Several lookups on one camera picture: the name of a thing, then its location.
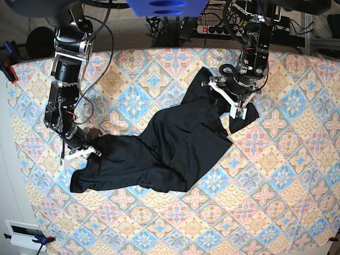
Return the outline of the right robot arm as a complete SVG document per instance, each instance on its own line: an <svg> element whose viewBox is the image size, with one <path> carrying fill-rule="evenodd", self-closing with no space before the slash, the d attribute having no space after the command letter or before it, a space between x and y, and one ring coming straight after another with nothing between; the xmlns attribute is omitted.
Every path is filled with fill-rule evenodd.
<svg viewBox="0 0 340 255"><path fill-rule="evenodd" d="M45 126L62 139L58 161L63 168L77 158L87 159L91 153L101 153L90 145L92 130L82 129L74 113L76 103L84 98L81 80L93 48L93 26L83 15L81 5L48 18L55 27L55 58L51 70L48 102L45 108Z"/></svg>

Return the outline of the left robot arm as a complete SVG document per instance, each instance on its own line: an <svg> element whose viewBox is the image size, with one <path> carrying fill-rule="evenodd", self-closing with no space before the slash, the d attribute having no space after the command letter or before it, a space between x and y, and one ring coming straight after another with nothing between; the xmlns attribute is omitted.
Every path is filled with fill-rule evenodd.
<svg viewBox="0 0 340 255"><path fill-rule="evenodd" d="M209 86L222 99L230 104L231 118L246 119L247 105L264 85L257 86L257 82L268 78L269 74L269 46L271 43L276 6L263 5L261 1L246 1L249 7L245 11L251 19L242 28L241 36L230 25L227 12L232 5L227 1L223 9L223 23L229 35L242 46L236 66L223 64L219 67L220 77L212 76L209 82L203 82L203 87Z"/></svg>

